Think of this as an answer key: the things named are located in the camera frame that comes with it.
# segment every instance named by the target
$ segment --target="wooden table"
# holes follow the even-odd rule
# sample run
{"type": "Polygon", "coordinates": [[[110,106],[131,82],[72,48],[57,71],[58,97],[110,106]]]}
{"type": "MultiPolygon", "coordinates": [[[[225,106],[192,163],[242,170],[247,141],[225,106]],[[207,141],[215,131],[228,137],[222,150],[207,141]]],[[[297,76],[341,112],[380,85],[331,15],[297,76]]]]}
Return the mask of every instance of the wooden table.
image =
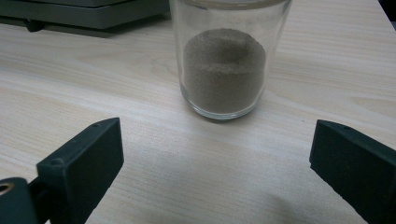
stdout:
{"type": "Polygon", "coordinates": [[[396,148],[396,33],[379,3],[295,0],[267,81],[252,113],[211,122],[179,92],[169,15],[107,33],[1,23],[0,179],[31,181],[120,117],[125,163],[87,223],[365,223],[308,158],[317,119],[396,148]]]}

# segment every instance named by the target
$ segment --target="table surface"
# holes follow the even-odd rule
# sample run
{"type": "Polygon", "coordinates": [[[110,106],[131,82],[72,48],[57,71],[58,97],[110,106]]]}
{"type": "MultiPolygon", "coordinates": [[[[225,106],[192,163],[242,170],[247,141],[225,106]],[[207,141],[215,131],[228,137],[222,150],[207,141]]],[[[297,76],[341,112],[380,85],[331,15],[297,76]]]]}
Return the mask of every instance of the table surface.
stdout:
{"type": "Polygon", "coordinates": [[[379,3],[295,0],[266,80],[252,113],[213,122],[180,94],[169,15],[106,32],[0,23],[0,179],[33,180],[120,117],[125,163],[87,223],[365,223],[308,158],[317,119],[396,148],[396,33],[379,3]]]}

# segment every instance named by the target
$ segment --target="light wood surface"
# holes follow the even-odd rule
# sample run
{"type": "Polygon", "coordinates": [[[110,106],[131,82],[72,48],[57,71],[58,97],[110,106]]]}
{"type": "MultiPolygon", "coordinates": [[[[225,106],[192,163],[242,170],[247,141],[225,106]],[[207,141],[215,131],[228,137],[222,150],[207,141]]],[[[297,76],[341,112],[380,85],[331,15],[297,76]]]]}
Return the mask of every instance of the light wood surface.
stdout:
{"type": "Polygon", "coordinates": [[[125,163],[87,223],[365,223],[308,158],[317,119],[396,148],[396,33],[376,0],[294,0],[260,105],[229,122],[182,99],[169,15],[89,32],[0,23],[0,179],[33,180],[120,117],[125,163]]]}

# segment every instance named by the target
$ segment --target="glass cup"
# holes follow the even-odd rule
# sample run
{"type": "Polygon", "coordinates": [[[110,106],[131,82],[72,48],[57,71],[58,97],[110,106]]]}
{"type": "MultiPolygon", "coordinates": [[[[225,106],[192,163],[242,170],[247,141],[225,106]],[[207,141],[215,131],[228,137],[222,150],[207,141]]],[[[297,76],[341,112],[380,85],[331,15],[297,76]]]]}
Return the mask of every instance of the glass cup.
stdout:
{"type": "Polygon", "coordinates": [[[180,89],[211,119],[260,101],[291,0],[170,0],[180,89]]]}

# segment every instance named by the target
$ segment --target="gray device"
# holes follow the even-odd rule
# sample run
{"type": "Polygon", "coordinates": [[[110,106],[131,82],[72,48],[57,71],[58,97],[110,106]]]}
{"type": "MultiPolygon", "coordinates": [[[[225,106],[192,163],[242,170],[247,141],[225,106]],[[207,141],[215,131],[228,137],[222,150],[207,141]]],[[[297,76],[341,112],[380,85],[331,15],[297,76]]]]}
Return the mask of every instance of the gray device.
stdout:
{"type": "Polygon", "coordinates": [[[167,11],[167,0],[0,0],[0,16],[24,19],[31,32],[40,22],[106,29],[167,11]]]}

